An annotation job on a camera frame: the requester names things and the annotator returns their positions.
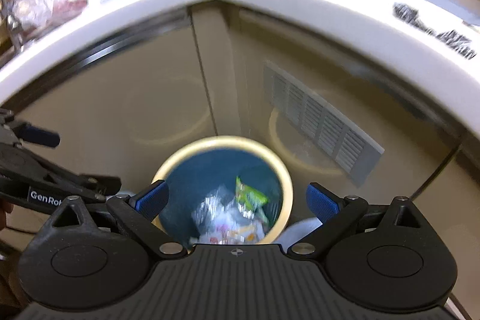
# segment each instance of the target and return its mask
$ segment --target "green snack wrapper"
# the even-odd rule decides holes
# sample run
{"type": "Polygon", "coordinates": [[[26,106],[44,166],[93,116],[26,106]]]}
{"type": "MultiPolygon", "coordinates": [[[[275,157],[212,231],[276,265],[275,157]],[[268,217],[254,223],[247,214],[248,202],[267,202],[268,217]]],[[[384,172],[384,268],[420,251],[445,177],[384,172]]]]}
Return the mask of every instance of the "green snack wrapper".
{"type": "Polygon", "coordinates": [[[269,201],[268,197],[257,189],[242,183],[238,176],[235,180],[235,198],[247,210],[256,213],[265,224],[270,224],[262,209],[262,206],[269,201]]]}

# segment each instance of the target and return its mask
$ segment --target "yellow trash can rim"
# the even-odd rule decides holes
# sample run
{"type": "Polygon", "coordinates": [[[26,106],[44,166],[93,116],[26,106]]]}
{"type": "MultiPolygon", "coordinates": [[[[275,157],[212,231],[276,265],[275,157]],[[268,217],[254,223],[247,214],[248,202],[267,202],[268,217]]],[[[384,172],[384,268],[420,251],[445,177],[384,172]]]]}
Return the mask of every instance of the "yellow trash can rim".
{"type": "MultiPolygon", "coordinates": [[[[282,189],[282,207],[280,209],[277,221],[270,231],[265,235],[265,237],[258,242],[258,244],[273,243],[273,241],[275,241],[275,239],[282,233],[289,220],[293,203],[293,186],[290,174],[282,160],[280,160],[280,158],[272,150],[268,149],[265,145],[262,145],[257,141],[239,136],[215,136],[194,141],[193,143],[180,148],[177,152],[165,160],[155,174],[152,183],[159,179],[166,179],[169,174],[184,160],[201,152],[212,151],[221,148],[232,148],[249,152],[252,155],[264,160],[265,163],[267,163],[277,175],[278,181],[280,182],[280,187],[282,189]]],[[[152,223],[156,227],[163,229],[158,216],[155,217],[152,223]]]]}

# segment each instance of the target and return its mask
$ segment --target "blue gripper pad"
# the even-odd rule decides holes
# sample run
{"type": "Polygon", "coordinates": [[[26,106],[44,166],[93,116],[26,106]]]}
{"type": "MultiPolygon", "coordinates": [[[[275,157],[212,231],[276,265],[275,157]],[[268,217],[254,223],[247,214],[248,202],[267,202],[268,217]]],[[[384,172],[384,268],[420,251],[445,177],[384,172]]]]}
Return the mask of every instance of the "blue gripper pad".
{"type": "Polygon", "coordinates": [[[148,221],[152,221],[168,202],[169,187],[164,180],[158,180],[131,197],[128,204],[148,221]]]}
{"type": "Polygon", "coordinates": [[[325,223],[327,220],[331,219],[340,211],[340,206],[338,205],[338,203],[342,202],[342,199],[340,197],[337,197],[334,194],[330,193],[331,197],[333,198],[332,199],[325,193],[323,193],[311,183],[307,187],[306,197],[308,208],[322,223],[325,223]]]}

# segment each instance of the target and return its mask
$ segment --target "cabinet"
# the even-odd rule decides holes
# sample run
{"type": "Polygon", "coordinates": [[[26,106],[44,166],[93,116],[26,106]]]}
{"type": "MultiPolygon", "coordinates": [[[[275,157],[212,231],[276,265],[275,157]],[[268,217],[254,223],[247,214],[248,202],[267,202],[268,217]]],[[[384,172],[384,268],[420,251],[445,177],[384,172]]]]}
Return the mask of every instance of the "cabinet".
{"type": "Polygon", "coordinates": [[[304,196],[310,182],[342,197],[357,194],[369,203],[390,203],[394,196],[411,195],[450,151],[450,140],[432,124],[412,115],[374,80],[340,67],[322,37],[248,10],[231,10],[229,18],[241,132],[274,150],[289,169],[293,221],[310,216],[304,196]],[[385,149],[363,183],[354,183],[269,102],[267,64],[321,96],[385,149]]]}
{"type": "MultiPolygon", "coordinates": [[[[96,60],[29,105],[18,117],[57,131],[61,143],[27,147],[73,172],[117,175],[123,189],[137,192],[177,149],[214,136],[185,17],[182,27],[96,60]]],[[[15,208],[9,224],[28,212],[15,208]]],[[[21,228],[36,232],[37,221],[21,228]]]]}

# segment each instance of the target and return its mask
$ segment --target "metal screw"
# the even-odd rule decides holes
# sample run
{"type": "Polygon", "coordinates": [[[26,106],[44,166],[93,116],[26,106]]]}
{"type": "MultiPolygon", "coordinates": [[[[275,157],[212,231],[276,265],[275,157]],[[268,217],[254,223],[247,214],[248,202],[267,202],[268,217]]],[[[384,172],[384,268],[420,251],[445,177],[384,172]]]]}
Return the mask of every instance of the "metal screw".
{"type": "Polygon", "coordinates": [[[183,246],[180,243],[164,243],[160,246],[160,252],[167,254],[167,255],[175,255],[181,253],[183,250],[183,246]]]}
{"type": "Polygon", "coordinates": [[[292,251],[297,255],[310,255],[315,252],[315,246],[310,243],[296,243],[292,246],[292,251]]]}

